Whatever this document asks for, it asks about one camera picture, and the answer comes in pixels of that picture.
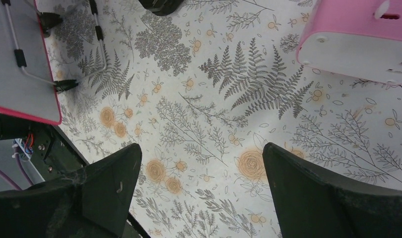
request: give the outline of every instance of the tablecloth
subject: tablecloth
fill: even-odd
[[[63,13],[77,0],[41,1]],[[158,17],[136,0],[84,3],[46,40],[61,129],[90,162],[143,151],[130,212],[152,237],[281,237],[268,142],[347,177],[402,190],[402,86],[295,60],[315,0],[186,0]]]

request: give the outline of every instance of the toaster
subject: toaster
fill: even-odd
[[[312,68],[402,84],[402,0],[318,0],[296,58]]]

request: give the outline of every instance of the black rubber grip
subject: black rubber grip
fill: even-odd
[[[10,0],[1,0],[1,3],[3,5],[8,4],[8,6],[11,6],[11,1]]]
[[[98,15],[99,13],[97,12],[97,5],[95,0],[89,0],[90,2],[90,9],[91,9],[91,14],[96,14]]]
[[[102,28],[100,26],[95,26],[96,28],[96,35],[97,35],[97,40],[103,40],[103,31]]]
[[[24,57],[23,50],[14,50],[14,55],[18,67],[27,67],[26,57]]]

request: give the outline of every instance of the floral tablecloth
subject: floral tablecloth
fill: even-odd
[[[65,12],[74,1],[38,1]],[[262,149],[276,143],[363,182],[402,190],[402,86],[302,67],[315,0],[186,0],[168,17],[137,0],[85,3],[47,39],[62,130],[90,161],[131,143],[143,166],[130,212],[152,237],[280,237]]]

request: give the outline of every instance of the pink and white appliance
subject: pink and white appliance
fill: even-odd
[[[402,0],[318,0],[296,57],[308,67],[402,84]]]

